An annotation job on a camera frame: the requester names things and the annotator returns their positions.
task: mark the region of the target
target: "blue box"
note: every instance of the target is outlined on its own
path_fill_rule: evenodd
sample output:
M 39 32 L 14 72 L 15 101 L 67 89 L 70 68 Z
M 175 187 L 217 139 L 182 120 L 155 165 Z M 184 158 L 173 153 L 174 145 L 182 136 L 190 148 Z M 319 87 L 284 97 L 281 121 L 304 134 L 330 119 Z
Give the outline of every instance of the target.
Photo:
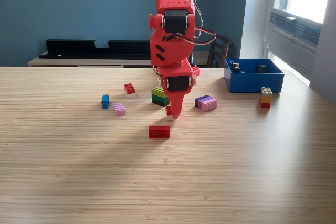
M 243 73 L 233 73 L 230 61 L 239 63 Z M 257 65 L 267 65 L 268 73 L 256 73 Z M 272 93 L 280 93 L 285 74 L 268 59 L 226 59 L 224 79 L 230 92 L 260 93 L 262 87 L 271 88 Z

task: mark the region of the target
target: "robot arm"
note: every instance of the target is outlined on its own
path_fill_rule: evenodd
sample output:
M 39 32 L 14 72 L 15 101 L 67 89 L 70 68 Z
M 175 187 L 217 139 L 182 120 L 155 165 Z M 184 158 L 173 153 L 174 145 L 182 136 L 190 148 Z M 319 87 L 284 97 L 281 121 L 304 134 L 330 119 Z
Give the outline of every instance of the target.
M 211 43 L 216 34 L 196 25 L 195 10 L 201 12 L 195 0 L 156 0 L 156 9 L 158 14 L 150 15 L 150 30 L 155 28 L 151 37 L 151 61 L 153 66 L 158 66 L 162 88 L 177 119 L 184 96 L 191 92 L 196 80 L 187 58 L 194 45 Z M 213 39 L 196 42 L 197 30 L 212 34 Z

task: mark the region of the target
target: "yellow lego brick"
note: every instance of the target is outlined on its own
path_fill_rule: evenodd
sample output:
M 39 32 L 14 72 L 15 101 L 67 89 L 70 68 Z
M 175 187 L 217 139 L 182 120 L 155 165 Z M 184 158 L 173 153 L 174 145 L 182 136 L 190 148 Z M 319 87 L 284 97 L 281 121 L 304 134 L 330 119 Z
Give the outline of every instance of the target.
M 167 96 L 164 94 L 163 89 L 159 87 L 152 89 L 152 94 L 156 95 L 157 97 L 167 98 Z
M 270 88 L 261 88 L 261 102 L 271 104 L 273 93 Z

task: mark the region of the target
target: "purple lego brick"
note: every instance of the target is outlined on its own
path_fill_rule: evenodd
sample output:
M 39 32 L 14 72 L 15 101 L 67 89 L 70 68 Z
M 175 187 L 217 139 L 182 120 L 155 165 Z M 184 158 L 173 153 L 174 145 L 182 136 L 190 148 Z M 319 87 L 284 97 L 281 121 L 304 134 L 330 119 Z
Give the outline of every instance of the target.
M 202 107 L 202 103 L 203 103 L 203 102 L 206 102 L 206 101 L 208 101 L 208 100 L 211 100 L 211 99 L 213 99 L 213 98 L 212 98 L 212 97 L 207 97 L 207 98 L 203 98 L 203 99 L 199 100 L 199 101 L 198 101 L 198 105 L 197 105 L 197 107 L 198 107 L 199 109 L 201 109 L 201 107 Z
M 195 107 L 198 108 L 198 101 L 199 101 L 199 100 L 204 99 L 204 98 L 207 98 L 207 97 L 209 97 L 209 96 L 208 96 L 208 95 L 205 95 L 205 96 L 203 96 L 203 97 L 196 98 L 196 99 L 195 99 Z
M 202 103 L 201 110 L 210 111 L 210 110 L 217 108 L 217 106 L 218 106 L 218 101 L 212 98 Z
M 117 116 L 125 115 L 125 109 L 121 103 L 115 103 L 113 108 Z

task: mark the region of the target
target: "chair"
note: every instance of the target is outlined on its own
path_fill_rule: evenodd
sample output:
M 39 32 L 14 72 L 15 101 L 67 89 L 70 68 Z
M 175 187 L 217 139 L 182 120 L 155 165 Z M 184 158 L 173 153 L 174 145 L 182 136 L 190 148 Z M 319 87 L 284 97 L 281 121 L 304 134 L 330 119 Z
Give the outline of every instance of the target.
M 210 46 L 207 67 L 213 68 L 215 61 L 216 68 L 224 68 L 224 60 L 227 58 L 232 44 L 233 43 L 230 39 L 217 34 L 217 38 L 211 43 Z

